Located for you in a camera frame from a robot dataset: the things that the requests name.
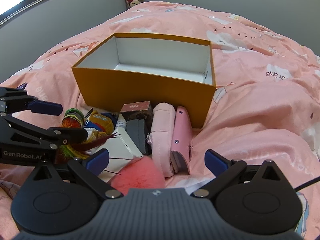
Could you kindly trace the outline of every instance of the pink bedsheet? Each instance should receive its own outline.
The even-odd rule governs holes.
[[[195,131],[191,175],[175,175],[167,180],[168,187],[212,179],[204,165],[207,149],[249,164],[273,159],[293,187],[320,176],[320,58],[307,47],[230,13],[142,3],[56,45],[2,86],[27,82],[29,94],[86,112],[89,107],[71,66],[114,32],[167,33],[212,41],[219,89],[203,129]],[[43,128],[57,126],[62,119],[29,111],[15,116]],[[0,234],[10,239],[18,232],[10,217],[11,198],[30,168],[4,164],[0,168]],[[304,216],[297,231],[311,240],[320,234],[320,184],[302,190],[299,197]]]

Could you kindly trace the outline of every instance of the pink wallet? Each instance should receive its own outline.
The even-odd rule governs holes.
[[[147,137],[152,148],[152,160],[164,177],[171,177],[174,168],[170,161],[170,149],[176,112],[172,105],[160,103],[153,109],[151,133]]]
[[[173,129],[170,159],[176,173],[190,174],[192,127],[187,110],[179,106]]]

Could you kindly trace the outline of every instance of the cable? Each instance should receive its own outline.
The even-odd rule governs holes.
[[[312,180],[309,180],[309,181],[307,181],[306,183],[303,183],[302,185],[296,187],[294,190],[295,190],[295,191],[300,191],[300,190],[304,189],[305,187],[309,187],[309,186],[311,186],[312,184],[317,183],[318,181],[320,181],[320,176],[319,176],[319,177],[316,177],[316,178],[314,178],[314,179],[312,179]]]

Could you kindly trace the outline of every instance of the pink fluffy pom-pom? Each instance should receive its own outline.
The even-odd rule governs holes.
[[[152,159],[147,156],[125,166],[119,173],[113,177],[111,186],[124,195],[127,195],[130,188],[165,187],[163,174],[154,165]]]

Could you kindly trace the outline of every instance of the orange box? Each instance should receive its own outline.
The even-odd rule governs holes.
[[[72,71],[89,106],[166,102],[185,107],[193,128],[202,128],[216,89],[211,42],[175,35],[115,33]]]

